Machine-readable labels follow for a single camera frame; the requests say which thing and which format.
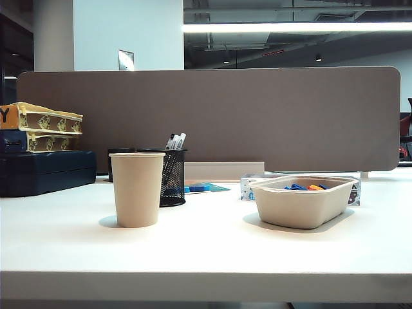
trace beige tray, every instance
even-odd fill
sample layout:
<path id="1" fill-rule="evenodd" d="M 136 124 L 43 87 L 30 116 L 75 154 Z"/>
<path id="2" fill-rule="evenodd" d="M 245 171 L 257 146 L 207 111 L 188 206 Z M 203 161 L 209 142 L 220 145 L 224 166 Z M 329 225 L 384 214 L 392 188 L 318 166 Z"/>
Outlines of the beige tray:
<path id="1" fill-rule="evenodd" d="M 78 135 L 41 134 L 27 131 L 26 137 L 27 151 L 30 153 L 79 149 Z"/>
<path id="2" fill-rule="evenodd" d="M 0 106 L 0 129 L 19 129 L 21 131 L 82 134 L 80 123 L 83 116 L 65 111 L 16 102 Z"/>
<path id="3" fill-rule="evenodd" d="M 314 229 L 346 209 L 353 178 L 326 176 L 284 176 L 252 182 L 257 210 L 262 221 L 296 229 Z M 297 183 L 302 186 L 323 184 L 330 189 L 297 191 L 283 189 Z"/>

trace beige paper cup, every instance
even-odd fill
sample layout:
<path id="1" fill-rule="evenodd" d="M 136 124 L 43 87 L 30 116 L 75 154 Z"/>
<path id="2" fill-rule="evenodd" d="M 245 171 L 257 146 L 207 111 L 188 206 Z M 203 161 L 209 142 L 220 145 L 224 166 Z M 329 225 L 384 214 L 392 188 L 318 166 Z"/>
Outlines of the beige paper cup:
<path id="1" fill-rule="evenodd" d="M 158 218 L 165 153 L 111 153 L 117 224 L 146 227 Z"/>

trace dark blue case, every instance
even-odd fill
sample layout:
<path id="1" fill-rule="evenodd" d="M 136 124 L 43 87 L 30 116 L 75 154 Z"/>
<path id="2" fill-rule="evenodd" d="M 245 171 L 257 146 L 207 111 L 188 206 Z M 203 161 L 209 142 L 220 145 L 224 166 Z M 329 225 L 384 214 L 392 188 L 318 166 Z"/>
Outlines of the dark blue case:
<path id="1" fill-rule="evenodd" d="M 25 131 L 0 130 L 0 153 L 25 153 L 27 137 Z"/>
<path id="2" fill-rule="evenodd" d="M 93 151 L 0 153 L 0 196 L 39 195 L 94 183 Z"/>

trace fluorescent light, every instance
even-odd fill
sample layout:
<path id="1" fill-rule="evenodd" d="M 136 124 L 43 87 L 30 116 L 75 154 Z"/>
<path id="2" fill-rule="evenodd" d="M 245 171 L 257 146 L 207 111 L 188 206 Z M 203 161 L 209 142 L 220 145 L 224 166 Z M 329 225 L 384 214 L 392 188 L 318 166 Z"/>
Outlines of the fluorescent light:
<path id="1" fill-rule="evenodd" d="M 412 31 L 412 23 L 184 24 L 185 33 Z"/>

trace black mesh pen holder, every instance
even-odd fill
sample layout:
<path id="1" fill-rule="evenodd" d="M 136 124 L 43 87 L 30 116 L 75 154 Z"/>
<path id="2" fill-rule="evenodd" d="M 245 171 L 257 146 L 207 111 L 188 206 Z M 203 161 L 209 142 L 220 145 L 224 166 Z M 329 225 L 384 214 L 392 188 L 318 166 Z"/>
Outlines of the black mesh pen holder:
<path id="1" fill-rule="evenodd" d="M 165 153 L 163 160 L 160 206 L 171 207 L 185 201 L 185 152 L 186 149 L 139 149 L 142 153 Z"/>

